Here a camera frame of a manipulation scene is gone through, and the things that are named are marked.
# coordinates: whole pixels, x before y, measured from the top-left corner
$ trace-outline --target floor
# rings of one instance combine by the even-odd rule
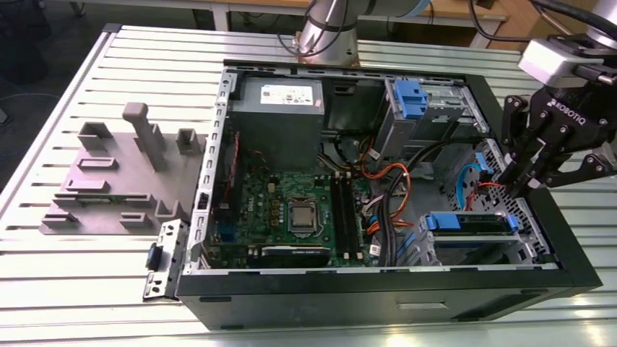
[[[0,109],[10,116],[10,120],[0,124],[0,188],[11,178],[103,26],[114,22],[189,29],[215,27],[211,12],[193,12],[189,9],[87,4],[86,16],[76,18],[68,2],[50,1],[44,16],[51,26],[51,36],[36,45],[48,65],[48,75],[30,85],[15,85],[0,77]],[[235,31],[292,34],[300,29],[301,17],[232,13]],[[388,36],[384,23],[364,22],[359,25],[360,38],[388,40]],[[31,93],[47,95],[7,98]]]

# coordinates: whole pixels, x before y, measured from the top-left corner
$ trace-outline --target power supply label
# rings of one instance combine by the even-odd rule
[[[313,105],[312,87],[300,85],[264,85],[261,103],[269,105]]]

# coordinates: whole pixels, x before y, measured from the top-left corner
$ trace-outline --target motherboard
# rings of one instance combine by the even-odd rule
[[[357,211],[368,182],[309,173],[248,173],[235,223],[208,247],[220,268],[372,266]]]

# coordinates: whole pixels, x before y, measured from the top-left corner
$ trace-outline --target metal workbench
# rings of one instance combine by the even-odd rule
[[[367,67],[481,74],[501,99],[539,87],[519,54],[363,41]],[[44,236],[38,228],[64,180],[86,121],[132,131],[128,101],[151,106],[161,131],[211,127],[223,59],[292,61],[272,35],[123,27],[103,33],[0,196],[0,340],[160,346],[615,346],[617,345],[617,184],[603,179],[553,195],[604,287],[481,324],[211,333],[181,304],[143,304],[153,236]]]

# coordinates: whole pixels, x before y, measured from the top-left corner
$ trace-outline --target robotiq logo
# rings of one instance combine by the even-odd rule
[[[547,103],[548,106],[552,106],[557,108],[561,112],[564,112],[565,115],[568,115],[580,125],[585,125],[588,120],[585,117],[583,117],[575,110],[571,110],[568,106],[565,106],[561,102],[559,102],[556,99],[552,99],[549,103]]]

